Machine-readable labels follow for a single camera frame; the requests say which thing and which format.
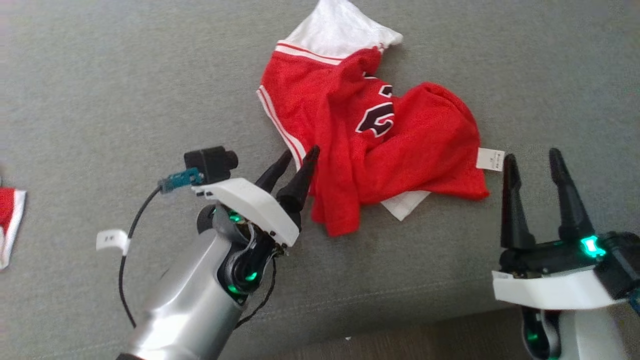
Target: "red jersey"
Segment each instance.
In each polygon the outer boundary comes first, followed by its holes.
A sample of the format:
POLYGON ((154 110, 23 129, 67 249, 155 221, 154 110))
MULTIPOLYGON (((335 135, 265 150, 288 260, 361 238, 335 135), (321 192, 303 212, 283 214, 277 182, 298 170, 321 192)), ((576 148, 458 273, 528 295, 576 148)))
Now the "red jersey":
POLYGON ((340 58, 281 41, 257 92, 296 166, 320 146, 312 218, 330 236, 358 229, 361 204, 406 191, 488 196, 469 109, 433 83, 393 96, 391 85, 370 75, 384 45, 340 58))
POLYGON ((0 270, 9 265, 11 249, 24 211, 26 192, 0 188, 0 270))

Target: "clothing tag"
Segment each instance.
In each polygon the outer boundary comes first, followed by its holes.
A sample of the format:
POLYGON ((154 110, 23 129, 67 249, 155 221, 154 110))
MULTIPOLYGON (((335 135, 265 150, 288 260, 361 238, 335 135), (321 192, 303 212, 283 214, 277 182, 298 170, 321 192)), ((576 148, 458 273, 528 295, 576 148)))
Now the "clothing tag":
POLYGON ((513 279, 513 275, 500 271, 491 271, 494 279, 513 279))
POLYGON ((504 151, 478 148, 477 168, 502 171, 504 165, 504 151))
POLYGON ((122 255, 126 256, 129 250, 131 239, 127 237, 127 233, 120 229, 105 230, 98 233, 95 239, 95 250, 102 250, 108 247, 119 247, 122 249, 122 255))

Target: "red cloth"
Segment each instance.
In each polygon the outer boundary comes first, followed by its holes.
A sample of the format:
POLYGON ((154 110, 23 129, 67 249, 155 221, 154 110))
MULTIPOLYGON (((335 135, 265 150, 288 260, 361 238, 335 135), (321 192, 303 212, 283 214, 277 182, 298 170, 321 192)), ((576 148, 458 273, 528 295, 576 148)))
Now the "red cloth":
POLYGON ((0 188, 0 270, 9 265, 11 249, 24 211, 25 192, 0 188))
POLYGON ((278 48, 258 95, 298 166, 320 146, 312 218, 330 236, 358 229, 361 204, 408 190, 488 196, 476 168, 476 121, 452 92, 423 83, 392 96, 388 83, 369 75, 380 64, 377 48, 338 61, 288 44, 278 48), (283 47, 289 53, 277 51, 283 47))

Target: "white fabric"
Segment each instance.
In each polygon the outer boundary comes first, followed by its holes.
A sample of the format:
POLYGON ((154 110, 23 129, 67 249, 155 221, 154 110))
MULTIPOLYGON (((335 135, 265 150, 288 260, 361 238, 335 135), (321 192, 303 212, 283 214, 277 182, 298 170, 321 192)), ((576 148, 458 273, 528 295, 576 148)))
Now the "white fabric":
POLYGON ((414 192, 403 192, 390 199, 384 200, 381 204, 389 210, 391 215, 402 221, 409 215, 430 192, 416 190, 414 192))
POLYGON ((347 0, 320 0, 284 41, 321 56, 343 59, 361 49, 386 49, 402 39, 402 34, 371 20, 347 0))
POLYGON ((22 220, 22 213, 24 212, 24 199, 27 193, 22 190, 15 190, 13 192, 13 213, 9 226, 6 229, 6 236, 4 235, 4 229, 0 227, 0 248, 2 248, 2 254, 0 254, 0 270, 6 268, 9 265, 9 259, 11 258, 11 250, 13 249, 13 243, 15 236, 18 233, 18 226, 22 220))

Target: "gray couch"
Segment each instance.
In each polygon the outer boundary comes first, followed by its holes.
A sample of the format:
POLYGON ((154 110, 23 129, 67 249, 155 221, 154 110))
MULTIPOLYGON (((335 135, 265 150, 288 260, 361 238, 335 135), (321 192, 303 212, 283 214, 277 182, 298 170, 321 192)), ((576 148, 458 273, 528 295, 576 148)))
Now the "gray couch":
MULTIPOLYGON (((396 94, 420 81, 446 86, 474 112, 485 147, 517 155, 539 240, 554 239, 559 224, 551 146, 563 151, 598 230, 640 232, 637 4, 354 3, 404 35, 378 72, 396 94)), ((116 287, 120 257, 97 254, 96 233, 128 228, 186 151, 233 149, 234 175, 248 179, 277 158, 285 145, 255 89, 275 42, 314 4, 12 5, 0 166, 5 184, 28 191, 28 203, 12 263, 0 273, 3 358, 115 358, 131 326, 116 287)), ((506 306, 494 301, 490 279, 500 254, 501 175, 486 181, 488 199, 431 195, 404 222, 366 207, 359 232, 342 238, 328 238, 305 213, 271 301, 232 335, 223 358, 506 306)), ((135 316, 195 236, 204 204, 181 190, 144 214, 125 274, 135 316)))

